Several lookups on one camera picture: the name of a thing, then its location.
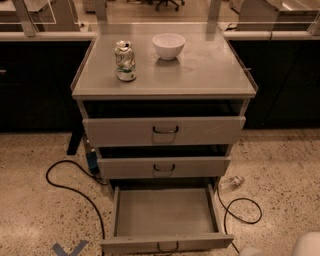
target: white countertop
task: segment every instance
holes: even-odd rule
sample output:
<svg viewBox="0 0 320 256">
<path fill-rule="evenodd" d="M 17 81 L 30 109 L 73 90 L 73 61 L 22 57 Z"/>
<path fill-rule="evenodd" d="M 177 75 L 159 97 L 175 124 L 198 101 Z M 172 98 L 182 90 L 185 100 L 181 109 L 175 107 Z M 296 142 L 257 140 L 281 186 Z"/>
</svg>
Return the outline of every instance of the white countertop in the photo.
<svg viewBox="0 0 320 256">
<path fill-rule="evenodd" d="M 49 0 L 24 0 L 27 9 L 31 12 L 37 12 L 46 4 L 49 4 Z M 15 11 L 16 8 L 11 0 L 0 2 L 0 11 Z"/>
<path fill-rule="evenodd" d="M 252 98 L 255 89 L 217 27 L 207 23 L 109 24 L 85 63 L 73 92 L 77 99 L 148 97 Z M 186 39 L 176 60 L 159 58 L 152 38 L 159 33 L 177 33 Z M 135 51 L 137 78 L 120 81 L 114 46 L 131 41 Z"/>
</svg>

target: aluminum can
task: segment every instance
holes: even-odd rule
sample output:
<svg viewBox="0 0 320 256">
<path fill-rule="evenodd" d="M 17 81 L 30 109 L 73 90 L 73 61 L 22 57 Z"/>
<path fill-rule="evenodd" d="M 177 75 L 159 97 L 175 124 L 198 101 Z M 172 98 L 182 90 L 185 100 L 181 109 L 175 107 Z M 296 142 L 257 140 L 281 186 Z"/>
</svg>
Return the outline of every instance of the aluminum can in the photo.
<svg viewBox="0 0 320 256">
<path fill-rule="evenodd" d="M 115 56 L 116 76 L 122 81 L 134 80 L 136 78 L 136 63 L 131 42 L 118 41 L 115 47 Z"/>
</svg>

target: cabinet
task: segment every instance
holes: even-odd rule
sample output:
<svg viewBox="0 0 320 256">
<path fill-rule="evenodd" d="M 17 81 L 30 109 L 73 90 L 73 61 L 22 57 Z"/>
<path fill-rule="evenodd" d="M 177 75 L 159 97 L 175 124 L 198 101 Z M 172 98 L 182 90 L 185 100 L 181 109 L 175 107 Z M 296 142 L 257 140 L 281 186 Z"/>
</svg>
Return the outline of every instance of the cabinet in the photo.
<svg viewBox="0 0 320 256">
<path fill-rule="evenodd" d="M 176 60 L 162 60 L 153 49 L 152 37 L 163 32 L 186 38 Z M 114 75 L 118 40 L 134 46 L 134 81 Z M 111 236 L 101 242 L 106 253 L 231 243 L 214 193 L 256 93 L 249 78 L 218 29 L 206 23 L 106 25 L 73 91 L 113 196 Z"/>
<path fill-rule="evenodd" d="M 0 42 L 0 131 L 73 130 L 80 114 L 70 85 L 89 44 Z"/>
<path fill-rule="evenodd" d="M 320 126 L 319 41 L 230 41 L 259 86 L 247 128 Z"/>
</svg>

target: speckled floor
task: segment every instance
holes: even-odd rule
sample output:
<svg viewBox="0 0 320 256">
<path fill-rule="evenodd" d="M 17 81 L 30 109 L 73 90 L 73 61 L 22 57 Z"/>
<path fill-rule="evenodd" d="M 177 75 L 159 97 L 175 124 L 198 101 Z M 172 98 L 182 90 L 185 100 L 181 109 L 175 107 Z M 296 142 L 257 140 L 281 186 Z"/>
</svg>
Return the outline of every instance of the speckled floor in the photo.
<svg viewBox="0 0 320 256">
<path fill-rule="evenodd" d="M 47 169 L 62 159 L 87 169 L 82 145 L 75 156 L 66 156 L 69 139 L 68 133 L 0 134 L 0 255 L 57 255 L 54 245 L 69 255 L 82 240 L 88 244 L 76 255 L 101 255 L 101 229 L 92 206 L 72 191 L 50 186 L 45 178 Z M 249 197 L 263 210 L 262 220 L 253 226 L 227 218 L 239 249 L 254 246 L 267 256 L 288 256 L 302 233 L 320 230 L 320 129 L 244 130 L 231 155 L 225 178 L 242 175 L 246 181 L 222 200 Z M 53 169 L 50 178 L 88 195 L 109 235 L 112 201 L 106 187 L 68 163 Z M 219 204 L 218 210 L 222 220 Z M 232 210 L 249 220 L 257 217 L 246 202 Z M 229 247 L 196 254 L 236 252 Z"/>
</svg>

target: white bowl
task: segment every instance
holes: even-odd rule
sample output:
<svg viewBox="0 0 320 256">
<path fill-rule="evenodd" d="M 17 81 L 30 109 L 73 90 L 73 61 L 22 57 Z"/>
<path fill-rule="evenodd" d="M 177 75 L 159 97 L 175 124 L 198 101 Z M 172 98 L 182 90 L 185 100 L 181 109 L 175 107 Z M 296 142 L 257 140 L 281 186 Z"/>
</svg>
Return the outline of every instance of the white bowl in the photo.
<svg viewBox="0 0 320 256">
<path fill-rule="evenodd" d="M 156 52 L 164 60 L 173 60 L 182 51 L 186 40 L 183 36 L 171 33 L 156 35 L 153 39 Z"/>
</svg>

